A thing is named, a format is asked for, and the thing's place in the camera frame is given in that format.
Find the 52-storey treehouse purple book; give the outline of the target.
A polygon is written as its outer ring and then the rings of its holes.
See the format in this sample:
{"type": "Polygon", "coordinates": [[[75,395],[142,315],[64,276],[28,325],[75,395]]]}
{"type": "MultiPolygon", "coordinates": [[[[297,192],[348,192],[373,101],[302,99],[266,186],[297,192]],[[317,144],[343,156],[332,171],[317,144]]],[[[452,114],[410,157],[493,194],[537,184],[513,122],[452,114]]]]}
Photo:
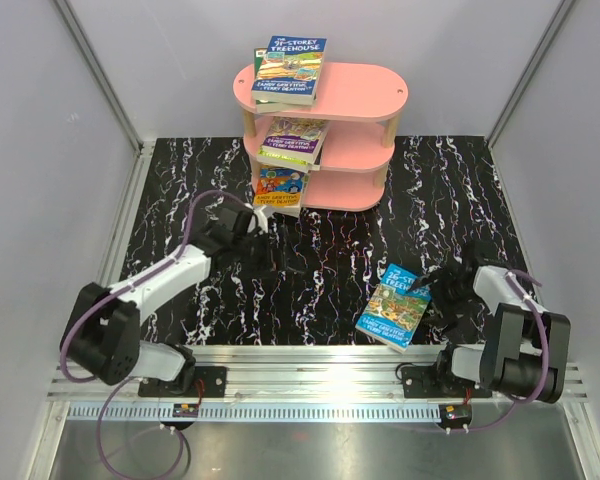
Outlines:
{"type": "Polygon", "coordinates": [[[259,152],[314,163],[329,128],[328,120],[274,117],[259,152]]]}

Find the dark brown paperback book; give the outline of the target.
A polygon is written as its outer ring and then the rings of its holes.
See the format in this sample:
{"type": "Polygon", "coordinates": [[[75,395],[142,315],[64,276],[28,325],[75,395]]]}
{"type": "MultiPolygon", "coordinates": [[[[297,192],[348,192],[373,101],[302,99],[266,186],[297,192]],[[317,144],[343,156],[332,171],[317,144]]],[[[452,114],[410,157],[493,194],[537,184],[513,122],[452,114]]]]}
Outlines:
{"type": "Polygon", "coordinates": [[[321,168],[321,165],[322,165],[322,154],[323,154],[323,151],[320,151],[319,154],[318,154],[318,156],[316,157],[315,162],[313,163],[313,165],[311,167],[311,169],[313,171],[318,171],[321,168]]]}

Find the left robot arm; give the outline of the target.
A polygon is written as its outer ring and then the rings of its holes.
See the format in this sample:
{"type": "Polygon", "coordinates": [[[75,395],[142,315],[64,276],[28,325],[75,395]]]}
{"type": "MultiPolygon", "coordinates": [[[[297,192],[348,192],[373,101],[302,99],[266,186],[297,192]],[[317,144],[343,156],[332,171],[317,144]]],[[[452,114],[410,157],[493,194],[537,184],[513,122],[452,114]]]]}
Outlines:
{"type": "Polygon", "coordinates": [[[142,340],[142,326],[164,304],[235,263],[263,277],[286,270],[285,256],[270,244],[275,213],[271,206],[229,203],[202,228],[188,229],[183,244],[154,265],[110,286],[83,287],[61,340],[60,364],[82,367],[84,382],[119,386],[142,378],[174,397],[189,394],[196,370],[191,351],[142,340]]]}

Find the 78-storey treehouse orange book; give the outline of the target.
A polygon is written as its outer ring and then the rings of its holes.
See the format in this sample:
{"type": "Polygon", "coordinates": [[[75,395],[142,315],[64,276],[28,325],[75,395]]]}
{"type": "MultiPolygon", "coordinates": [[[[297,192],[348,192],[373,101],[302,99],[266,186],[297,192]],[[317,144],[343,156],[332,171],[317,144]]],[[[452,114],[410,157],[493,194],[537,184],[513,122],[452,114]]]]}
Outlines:
{"type": "Polygon", "coordinates": [[[298,218],[300,216],[302,208],[299,206],[291,206],[291,207],[274,207],[273,211],[277,214],[282,214],[286,216],[291,216],[294,218],[298,218]]]}

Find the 65-storey treehouse green book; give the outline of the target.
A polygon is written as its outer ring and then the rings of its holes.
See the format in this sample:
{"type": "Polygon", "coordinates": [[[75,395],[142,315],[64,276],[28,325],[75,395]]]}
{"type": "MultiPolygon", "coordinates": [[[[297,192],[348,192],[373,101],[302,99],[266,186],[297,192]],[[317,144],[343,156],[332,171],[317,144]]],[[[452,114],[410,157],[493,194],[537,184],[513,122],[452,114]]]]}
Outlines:
{"type": "Polygon", "coordinates": [[[256,159],[259,163],[263,165],[270,165],[281,168],[288,168],[292,170],[296,170],[303,173],[310,173],[313,170],[311,169],[313,163],[301,159],[296,159],[293,157],[283,156],[279,154],[268,154],[265,152],[258,153],[256,159]]]}

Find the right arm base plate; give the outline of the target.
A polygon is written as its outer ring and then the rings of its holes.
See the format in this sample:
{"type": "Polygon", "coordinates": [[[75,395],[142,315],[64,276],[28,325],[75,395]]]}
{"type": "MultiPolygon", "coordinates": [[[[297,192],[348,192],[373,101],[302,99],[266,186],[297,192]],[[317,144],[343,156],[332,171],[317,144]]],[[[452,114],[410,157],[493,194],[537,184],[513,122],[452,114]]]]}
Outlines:
{"type": "Polygon", "coordinates": [[[477,388],[474,382],[447,374],[440,374],[434,364],[415,365],[400,363],[395,376],[403,389],[405,399],[487,399],[492,392],[477,388]]]}

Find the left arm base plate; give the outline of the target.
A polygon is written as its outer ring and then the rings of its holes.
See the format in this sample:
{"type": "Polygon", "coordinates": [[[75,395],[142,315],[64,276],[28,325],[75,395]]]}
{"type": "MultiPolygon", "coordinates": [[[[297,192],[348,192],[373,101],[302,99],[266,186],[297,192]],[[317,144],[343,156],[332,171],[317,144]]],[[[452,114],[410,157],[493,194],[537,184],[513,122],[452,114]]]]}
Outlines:
{"type": "Polygon", "coordinates": [[[191,382],[183,384],[157,379],[142,382],[138,389],[141,398],[223,399],[227,386],[228,368],[225,366],[196,366],[191,382]]]}

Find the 91-storey treehouse blue book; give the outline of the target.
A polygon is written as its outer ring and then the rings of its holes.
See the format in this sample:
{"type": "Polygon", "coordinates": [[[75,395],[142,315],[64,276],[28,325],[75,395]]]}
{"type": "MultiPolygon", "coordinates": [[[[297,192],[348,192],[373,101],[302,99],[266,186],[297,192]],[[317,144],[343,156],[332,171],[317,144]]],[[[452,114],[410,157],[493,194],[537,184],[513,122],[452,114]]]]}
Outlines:
{"type": "Polygon", "coordinates": [[[327,39],[271,37],[251,88],[260,102],[311,106],[324,65],[327,39]]]}

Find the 130-storey treehouse orange book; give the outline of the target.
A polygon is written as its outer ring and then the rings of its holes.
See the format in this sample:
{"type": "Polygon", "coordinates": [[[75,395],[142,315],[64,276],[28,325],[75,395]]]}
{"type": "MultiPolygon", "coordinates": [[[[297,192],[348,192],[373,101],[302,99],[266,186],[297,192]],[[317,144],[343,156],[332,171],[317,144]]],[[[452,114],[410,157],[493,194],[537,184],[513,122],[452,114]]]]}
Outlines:
{"type": "Polygon", "coordinates": [[[253,204],[274,207],[302,207],[309,175],[296,170],[263,165],[256,181],[253,204]]]}

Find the green paperback book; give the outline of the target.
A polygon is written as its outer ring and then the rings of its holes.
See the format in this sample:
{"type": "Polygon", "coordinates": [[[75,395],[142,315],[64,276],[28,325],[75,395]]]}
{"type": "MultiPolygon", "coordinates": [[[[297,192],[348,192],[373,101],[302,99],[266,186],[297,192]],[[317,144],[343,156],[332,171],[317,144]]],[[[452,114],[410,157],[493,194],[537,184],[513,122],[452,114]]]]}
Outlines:
{"type": "MultiPolygon", "coordinates": [[[[301,63],[296,60],[282,58],[269,59],[266,48],[256,48],[254,50],[254,79],[258,79],[259,71],[262,69],[262,65],[265,64],[265,76],[267,78],[276,76],[278,71],[281,70],[283,73],[295,74],[300,68],[301,63]]],[[[264,113],[277,113],[294,109],[309,109],[316,101],[316,96],[313,96],[311,103],[308,105],[293,104],[293,103],[280,103],[272,102],[269,100],[256,100],[256,112],[259,114],[264,113]]]]}

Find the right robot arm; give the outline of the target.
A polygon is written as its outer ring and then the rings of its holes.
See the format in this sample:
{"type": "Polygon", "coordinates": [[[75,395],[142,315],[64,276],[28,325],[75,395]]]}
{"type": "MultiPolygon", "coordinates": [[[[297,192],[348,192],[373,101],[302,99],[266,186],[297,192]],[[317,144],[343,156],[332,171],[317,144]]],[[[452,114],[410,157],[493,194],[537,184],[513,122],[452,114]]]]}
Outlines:
{"type": "Polygon", "coordinates": [[[427,288],[451,326],[460,308],[480,301],[491,320],[481,350],[449,345],[422,369],[422,386],[445,397],[477,385],[517,403],[557,402],[563,392],[571,324],[527,292],[519,280],[528,274],[485,259],[462,260],[417,278],[410,293],[427,288]]]}

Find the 26-storey treehouse blue book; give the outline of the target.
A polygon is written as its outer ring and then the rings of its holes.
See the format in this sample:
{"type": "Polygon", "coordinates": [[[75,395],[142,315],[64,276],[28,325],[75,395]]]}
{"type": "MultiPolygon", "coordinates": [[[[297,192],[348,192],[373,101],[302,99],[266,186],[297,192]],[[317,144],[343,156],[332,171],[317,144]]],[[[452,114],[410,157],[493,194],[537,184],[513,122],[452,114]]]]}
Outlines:
{"type": "Polygon", "coordinates": [[[415,287],[417,276],[390,264],[355,324],[357,331],[404,352],[431,301],[428,287],[415,287]]]}

